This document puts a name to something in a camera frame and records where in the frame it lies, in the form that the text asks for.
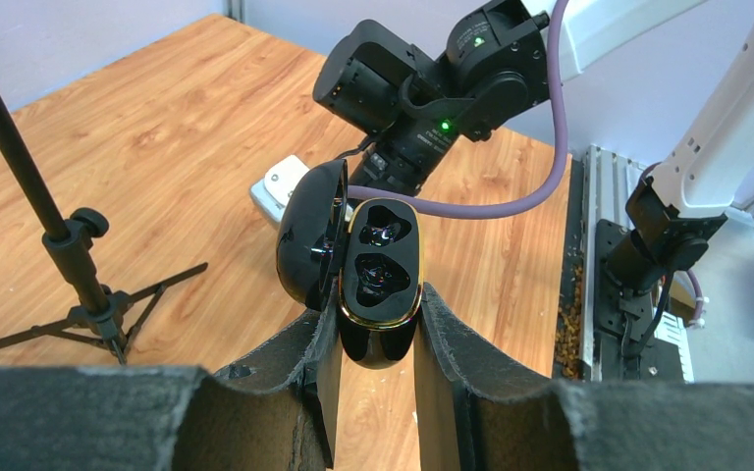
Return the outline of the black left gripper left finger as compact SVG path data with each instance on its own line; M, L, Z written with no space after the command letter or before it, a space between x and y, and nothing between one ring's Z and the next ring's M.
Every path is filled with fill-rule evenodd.
M339 299L216 372L0 367L0 470L326 470Z

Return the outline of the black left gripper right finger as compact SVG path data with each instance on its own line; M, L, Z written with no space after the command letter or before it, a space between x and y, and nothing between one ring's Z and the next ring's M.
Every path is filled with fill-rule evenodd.
M431 286L413 360L425 470L754 470L754 385L552 380Z

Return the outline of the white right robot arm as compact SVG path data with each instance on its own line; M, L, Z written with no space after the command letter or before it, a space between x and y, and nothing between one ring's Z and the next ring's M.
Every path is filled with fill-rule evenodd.
M327 57L313 98L365 134L359 199L395 198L442 218L514 216L543 203L565 168L566 110L560 65L565 2L531 15L519 1L491 1L461 19L431 58L383 25L359 22ZM419 191L459 137L489 138L507 120L549 103L551 172L514 201L466 206ZM637 185L625 210L633 228L605 269L638 293L690 269L754 165L754 25L683 140Z

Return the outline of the black earbud charging case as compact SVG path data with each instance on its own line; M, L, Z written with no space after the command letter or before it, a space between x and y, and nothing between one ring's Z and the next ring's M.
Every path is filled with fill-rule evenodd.
M278 230L276 270L288 295L330 301L347 356L384 369L411 347L423 297L418 214L394 198L349 199L348 164L327 162L296 184Z

